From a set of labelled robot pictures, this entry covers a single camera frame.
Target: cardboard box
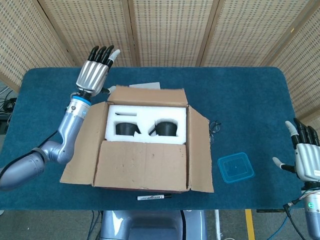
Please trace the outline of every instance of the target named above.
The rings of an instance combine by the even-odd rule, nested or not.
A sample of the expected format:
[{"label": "cardboard box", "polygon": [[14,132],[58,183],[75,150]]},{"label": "cardboard box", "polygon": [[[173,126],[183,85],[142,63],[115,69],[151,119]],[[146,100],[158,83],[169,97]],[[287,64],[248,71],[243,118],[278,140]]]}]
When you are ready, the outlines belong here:
[{"label": "cardboard box", "polygon": [[[186,144],[105,140],[109,105],[187,109]],[[209,121],[190,105],[183,89],[117,86],[108,102],[93,105],[75,142],[61,183],[126,190],[213,193]]]}]

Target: yellow floor line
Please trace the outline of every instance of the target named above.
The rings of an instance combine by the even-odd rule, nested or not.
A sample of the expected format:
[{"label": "yellow floor line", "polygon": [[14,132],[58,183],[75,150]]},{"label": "yellow floor line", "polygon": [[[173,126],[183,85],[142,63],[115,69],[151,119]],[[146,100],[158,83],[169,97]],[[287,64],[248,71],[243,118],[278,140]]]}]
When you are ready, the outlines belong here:
[{"label": "yellow floor line", "polygon": [[245,210],[246,229],[248,231],[248,239],[255,240],[254,222],[252,221],[251,209]]}]

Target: blue plastic container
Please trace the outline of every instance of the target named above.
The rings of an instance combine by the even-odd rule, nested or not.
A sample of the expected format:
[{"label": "blue plastic container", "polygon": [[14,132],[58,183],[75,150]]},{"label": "blue plastic container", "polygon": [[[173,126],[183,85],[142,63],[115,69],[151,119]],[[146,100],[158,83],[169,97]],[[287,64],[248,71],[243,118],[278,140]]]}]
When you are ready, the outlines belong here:
[{"label": "blue plastic container", "polygon": [[244,152],[220,157],[218,159],[218,166],[223,180],[227,184],[253,178],[255,176],[249,158]]}]

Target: blue table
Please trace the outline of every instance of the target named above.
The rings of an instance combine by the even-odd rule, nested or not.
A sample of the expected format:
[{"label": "blue table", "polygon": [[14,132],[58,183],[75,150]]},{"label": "blue table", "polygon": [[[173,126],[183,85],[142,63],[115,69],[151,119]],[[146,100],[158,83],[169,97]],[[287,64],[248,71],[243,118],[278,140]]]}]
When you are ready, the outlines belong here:
[{"label": "blue table", "polygon": [[[28,152],[54,132],[75,92],[80,68],[36,68],[20,89],[0,155],[0,166]],[[0,209],[177,210],[281,208],[300,194],[302,183],[277,168],[272,157],[294,163],[285,120],[294,111],[282,72],[274,67],[130,67],[112,68],[105,87],[160,82],[162,88],[184,88],[188,102],[221,130],[211,146],[215,193],[185,192],[163,200],[137,201],[138,191],[108,190],[59,183],[63,165],[49,163],[26,185],[0,192]],[[107,100],[99,94],[93,103]],[[223,181],[217,160],[247,153],[255,177],[233,184]]]}]

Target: black mug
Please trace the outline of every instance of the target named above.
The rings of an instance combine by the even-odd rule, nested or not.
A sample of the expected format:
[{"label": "black mug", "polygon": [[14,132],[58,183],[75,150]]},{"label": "black mug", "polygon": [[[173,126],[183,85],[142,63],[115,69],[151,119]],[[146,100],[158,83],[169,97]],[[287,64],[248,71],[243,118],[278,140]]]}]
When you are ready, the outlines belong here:
[{"label": "black mug", "polygon": [[171,121],[162,121],[154,127],[149,135],[151,136],[151,134],[155,131],[155,133],[159,136],[176,136],[177,128],[177,125]]},{"label": "black mug", "polygon": [[134,136],[135,132],[140,134],[140,130],[136,124],[129,122],[121,122],[115,125],[115,134]]}]

